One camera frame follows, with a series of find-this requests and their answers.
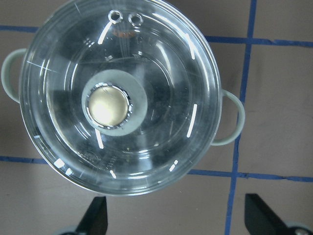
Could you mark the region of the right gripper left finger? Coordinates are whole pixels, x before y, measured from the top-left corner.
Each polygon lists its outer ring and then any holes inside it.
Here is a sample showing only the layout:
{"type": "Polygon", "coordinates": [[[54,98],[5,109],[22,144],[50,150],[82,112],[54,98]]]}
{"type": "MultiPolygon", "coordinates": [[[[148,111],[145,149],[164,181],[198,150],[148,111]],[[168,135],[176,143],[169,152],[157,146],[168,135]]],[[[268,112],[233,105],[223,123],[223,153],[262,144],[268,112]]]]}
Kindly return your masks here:
{"type": "Polygon", "coordinates": [[[75,232],[106,233],[107,229],[108,212],[106,197],[94,197],[75,232]]]}

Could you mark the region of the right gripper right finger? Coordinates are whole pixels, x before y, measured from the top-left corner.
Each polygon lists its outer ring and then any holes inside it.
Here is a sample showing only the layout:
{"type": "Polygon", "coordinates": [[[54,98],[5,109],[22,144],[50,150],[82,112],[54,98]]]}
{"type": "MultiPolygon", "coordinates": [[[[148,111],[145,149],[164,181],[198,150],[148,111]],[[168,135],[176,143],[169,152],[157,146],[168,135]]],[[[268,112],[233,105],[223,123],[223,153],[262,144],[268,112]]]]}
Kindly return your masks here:
{"type": "Polygon", "coordinates": [[[245,195],[245,226],[249,232],[288,232],[280,217],[255,193],[245,195]]]}

